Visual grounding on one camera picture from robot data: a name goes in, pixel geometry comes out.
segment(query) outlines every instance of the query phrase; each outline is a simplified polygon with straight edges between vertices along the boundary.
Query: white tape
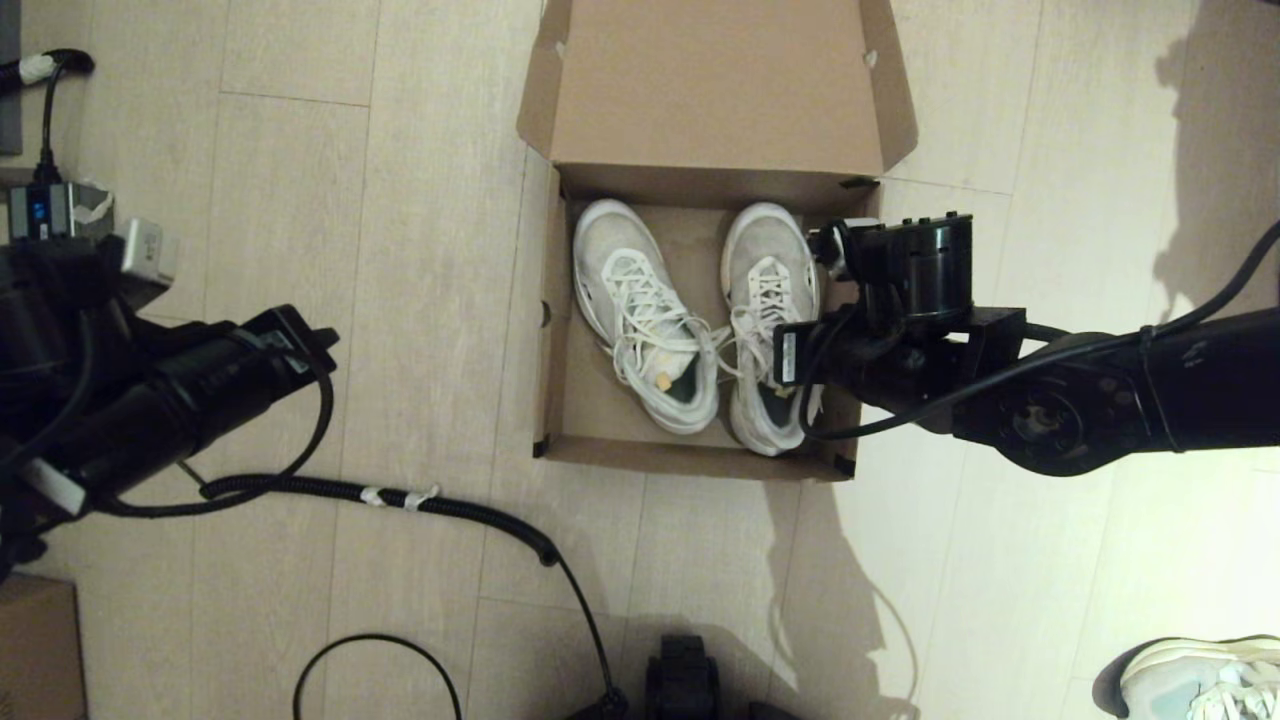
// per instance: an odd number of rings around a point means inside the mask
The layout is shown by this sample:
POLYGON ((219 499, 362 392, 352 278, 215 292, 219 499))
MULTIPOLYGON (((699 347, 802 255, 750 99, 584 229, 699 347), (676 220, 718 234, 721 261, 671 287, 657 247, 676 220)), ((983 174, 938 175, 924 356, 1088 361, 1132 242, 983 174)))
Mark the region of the white tape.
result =
POLYGON ((360 491, 360 500, 362 500, 365 505, 372 505, 374 507, 387 507, 387 503, 383 501, 383 498, 378 496, 378 491, 380 489, 383 488, 367 487, 360 491))
POLYGON ((404 510, 410 512, 417 512, 422 507, 422 503, 434 497, 439 497, 440 486, 431 486, 431 489, 426 492, 411 492, 404 495, 404 510))
POLYGON ((111 209, 111 205, 115 205, 115 193, 108 192, 106 197, 104 197, 102 201, 97 204, 97 208, 93 208, 92 210, 90 210, 84 205, 77 205, 76 208, 72 208, 72 218, 74 218, 76 222, 82 225, 96 223, 106 217, 106 213, 111 209))
POLYGON ((55 65, 49 55, 28 55, 18 60, 18 76, 23 85, 33 85, 54 74, 55 65))

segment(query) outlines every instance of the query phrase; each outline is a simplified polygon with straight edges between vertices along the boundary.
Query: white shoelace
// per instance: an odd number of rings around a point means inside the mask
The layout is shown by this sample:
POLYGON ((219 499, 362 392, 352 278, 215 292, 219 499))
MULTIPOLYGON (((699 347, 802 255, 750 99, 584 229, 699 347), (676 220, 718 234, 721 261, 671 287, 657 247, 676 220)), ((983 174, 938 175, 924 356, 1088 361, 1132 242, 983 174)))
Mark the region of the white shoelace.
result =
POLYGON ((700 352, 699 337, 707 337, 707 323, 680 302, 676 292, 658 281, 653 268, 637 260, 618 261, 604 275, 604 282, 613 296, 614 327, 618 337, 613 343, 613 372, 623 383, 628 382, 626 359, 634 361, 632 370, 643 377, 654 348, 672 352, 700 352), (664 323, 666 332, 672 328, 687 328, 689 337, 669 337, 659 334, 664 323))
POLYGON ((753 268, 749 286, 748 304, 735 305, 730 311, 732 340, 728 337, 728 328, 717 333, 717 340, 724 345, 736 343, 751 356, 754 377, 745 377, 741 363, 739 369, 730 369, 730 374, 756 383, 763 380, 774 391, 781 391, 782 387, 773 379, 773 329, 781 324, 803 322, 791 300, 791 273, 776 259, 765 258, 753 268))
POLYGON ((1187 720, 1276 720, 1280 667, 1270 662, 1231 662, 1220 682, 1192 701, 1187 720))

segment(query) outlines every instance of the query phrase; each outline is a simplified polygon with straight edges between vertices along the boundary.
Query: wooden floor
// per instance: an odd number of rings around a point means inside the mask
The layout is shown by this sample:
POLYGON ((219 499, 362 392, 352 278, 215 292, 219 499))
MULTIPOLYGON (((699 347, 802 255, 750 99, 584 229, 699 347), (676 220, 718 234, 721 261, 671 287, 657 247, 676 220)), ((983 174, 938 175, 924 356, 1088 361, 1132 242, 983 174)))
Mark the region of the wooden floor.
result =
MULTIPOLYGON (((868 439, 854 482, 803 487, 530 460, 549 181, 513 128, 536 0, 24 6, 28 50, 99 60, 59 106, 64 169, 186 243, 152 311, 293 302, 337 328, 338 414, 308 469, 439 483, 543 528, 632 697, 659 634, 695 630, 735 703, 806 720, 1098 717, 1092 680, 1129 646, 1280 634, 1280 451, 1051 479, 908 428, 868 439)), ((883 214, 975 213, 980 302, 1129 331, 1203 301, 1280 214, 1280 8, 895 10, 920 145, 883 214)), ((1238 309, 1275 302, 1274 268, 1238 309)), ((195 465, 280 466, 315 409, 301 393, 195 465)), ((191 496, 170 473, 133 497, 191 496)), ((269 497, 51 541, 37 570, 79 588, 95 720, 287 717, 306 659, 361 630, 438 653, 474 720, 550 720, 599 692, 562 578, 477 527, 269 497)), ((335 655, 306 707, 448 714, 430 669, 385 647, 335 655)))

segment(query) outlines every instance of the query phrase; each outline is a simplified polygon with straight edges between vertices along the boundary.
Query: white sneaker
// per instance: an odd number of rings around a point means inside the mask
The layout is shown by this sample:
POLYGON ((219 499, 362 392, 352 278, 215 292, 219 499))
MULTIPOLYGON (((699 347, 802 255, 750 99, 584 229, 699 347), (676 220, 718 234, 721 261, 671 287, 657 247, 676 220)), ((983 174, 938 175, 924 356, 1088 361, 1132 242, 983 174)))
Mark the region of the white sneaker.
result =
POLYGON ((716 342, 676 296, 658 243, 631 208, 600 200, 582 213, 573 278, 586 322, 649 416, 677 434, 705 428, 719 409, 716 342))
POLYGON ((1161 641, 1129 662, 1120 692, 1130 720, 1280 720, 1280 639, 1161 641))
POLYGON ((804 442, 800 393, 773 380, 773 328, 818 319, 818 278, 800 225, 772 202, 733 220, 721 259, 721 288, 737 345, 737 388, 730 420, 737 439, 760 455, 804 442))

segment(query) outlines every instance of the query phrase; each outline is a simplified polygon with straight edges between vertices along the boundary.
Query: electronic device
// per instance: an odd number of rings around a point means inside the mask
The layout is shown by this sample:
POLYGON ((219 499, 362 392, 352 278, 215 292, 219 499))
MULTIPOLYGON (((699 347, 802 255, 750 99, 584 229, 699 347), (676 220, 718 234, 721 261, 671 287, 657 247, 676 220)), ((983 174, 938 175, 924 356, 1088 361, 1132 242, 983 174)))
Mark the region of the electronic device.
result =
POLYGON ((1213 300, 1125 336, 1028 323, 1021 307, 975 307, 973 218, 833 222, 809 236, 815 260, 859 299, 817 323, 780 325, 776 380, 833 383, 896 413, 814 438, 914 421, 988 445, 1046 475, 1078 475, 1130 452, 1280 445, 1280 309, 1210 320, 1248 282, 1280 223, 1213 300), (1047 345, 1021 357, 1024 341, 1047 345))
POLYGON ((9 241, 83 237, 115 231, 110 192, 77 182, 32 183, 9 190, 9 241))

